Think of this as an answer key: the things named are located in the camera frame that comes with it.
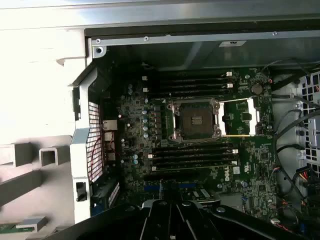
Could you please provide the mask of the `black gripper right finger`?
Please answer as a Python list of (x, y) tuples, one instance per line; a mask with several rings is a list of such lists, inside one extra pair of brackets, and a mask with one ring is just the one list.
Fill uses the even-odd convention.
[(197, 203), (184, 200), (180, 186), (172, 181), (172, 203), (185, 230), (184, 239), (192, 240), (304, 240), (305, 237), (274, 226), (226, 205), (211, 209), (199, 208)]

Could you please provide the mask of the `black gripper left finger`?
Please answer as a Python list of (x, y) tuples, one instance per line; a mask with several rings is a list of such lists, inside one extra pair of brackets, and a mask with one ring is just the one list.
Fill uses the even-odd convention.
[(47, 240), (168, 240), (172, 205), (168, 183), (160, 181), (159, 199), (142, 208), (126, 203), (46, 237)]

